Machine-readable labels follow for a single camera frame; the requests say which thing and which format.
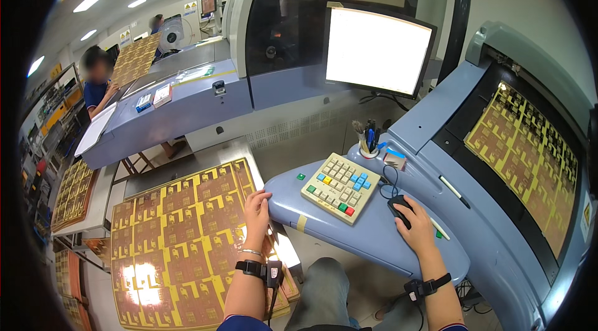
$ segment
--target bracelet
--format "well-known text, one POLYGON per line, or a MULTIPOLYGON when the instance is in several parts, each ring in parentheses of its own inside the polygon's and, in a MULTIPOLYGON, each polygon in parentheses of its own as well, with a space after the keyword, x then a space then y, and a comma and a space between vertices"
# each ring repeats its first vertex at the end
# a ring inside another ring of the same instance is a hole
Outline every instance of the bracelet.
POLYGON ((240 250, 239 252, 240 252, 240 253, 241 253, 241 252, 243 252, 243 253, 253 253, 253 254, 257 254, 259 257, 261 257, 261 256, 262 256, 262 254, 261 254, 261 252, 260 252, 260 251, 257 251, 257 250, 252 250, 252 249, 242 249, 242 250, 240 250))

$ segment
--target jeans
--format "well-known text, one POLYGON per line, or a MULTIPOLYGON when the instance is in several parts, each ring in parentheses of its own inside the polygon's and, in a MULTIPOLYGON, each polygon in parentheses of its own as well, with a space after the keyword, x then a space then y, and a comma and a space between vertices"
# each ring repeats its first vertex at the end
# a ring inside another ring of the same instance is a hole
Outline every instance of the jeans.
MULTIPOLYGON (((340 263, 328 257, 318 259, 307 270, 301 299, 285 331, 298 331, 318 324, 349 327, 348 293, 349 279, 340 263)), ((373 330, 417 330, 422 317, 410 302, 409 297, 402 297, 373 330)))

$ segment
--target inspection machine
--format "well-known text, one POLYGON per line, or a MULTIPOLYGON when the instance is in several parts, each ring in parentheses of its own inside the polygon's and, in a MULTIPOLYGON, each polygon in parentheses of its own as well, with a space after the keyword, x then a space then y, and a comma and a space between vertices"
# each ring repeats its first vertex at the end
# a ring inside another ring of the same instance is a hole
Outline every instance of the inspection machine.
MULTIPOLYGON (((592 216, 584 215, 592 210, 584 131, 589 100, 524 35, 488 22, 470 41, 466 60, 404 116, 392 100, 359 105, 363 90, 326 83, 328 2, 382 8, 435 27, 417 82, 419 97, 425 95, 426 81, 438 77, 446 0, 227 0, 222 39, 155 64, 121 97, 83 158, 101 168, 180 135, 193 151, 245 135, 262 158, 286 156, 299 166, 265 176, 274 220, 420 278, 417 258, 396 231, 382 193, 372 193, 353 226, 301 197, 299 173, 311 177, 331 152, 346 154, 428 210, 451 237, 436 242, 453 284, 467 276, 503 329, 543 329, 590 242, 592 216), (188 60, 177 61, 185 54, 188 60), (139 97, 167 83, 172 101, 138 113, 139 97), (406 156, 404 171, 384 169, 385 149, 371 159, 358 145, 346 149, 356 141, 346 121, 371 115, 400 117, 380 141, 406 156), (299 142, 307 149, 299 151, 299 142), (278 151, 269 153, 274 147, 278 151)), ((357 36, 370 36, 369 25, 357 36)))

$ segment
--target sleeve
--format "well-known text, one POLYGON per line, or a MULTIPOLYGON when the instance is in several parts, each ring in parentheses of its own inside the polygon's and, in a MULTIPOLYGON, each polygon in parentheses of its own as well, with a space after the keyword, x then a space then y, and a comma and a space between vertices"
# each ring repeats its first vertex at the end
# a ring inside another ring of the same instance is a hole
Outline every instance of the sleeve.
POLYGON ((272 329, 247 315, 232 315, 222 322, 216 331, 272 331, 272 329))
POLYGON ((85 87, 83 87, 83 99, 85 100, 85 109, 97 107, 98 102, 94 101, 92 89, 89 88, 87 83, 85 83, 85 87))
POLYGON ((446 325, 438 331, 467 331, 467 327, 462 323, 453 323, 446 325))

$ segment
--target paintbrush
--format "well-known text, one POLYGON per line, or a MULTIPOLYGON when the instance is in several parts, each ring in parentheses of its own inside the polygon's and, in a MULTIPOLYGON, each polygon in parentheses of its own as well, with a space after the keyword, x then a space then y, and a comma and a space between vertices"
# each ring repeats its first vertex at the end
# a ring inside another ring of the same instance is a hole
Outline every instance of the paintbrush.
POLYGON ((360 121, 354 120, 353 122, 351 122, 351 124, 353 125, 355 133, 357 133, 357 139, 359 139, 359 146, 361 147, 361 150, 363 150, 364 153, 369 154, 370 150, 368 149, 367 143, 365 142, 365 134, 363 133, 365 127, 363 127, 363 124, 360 121))

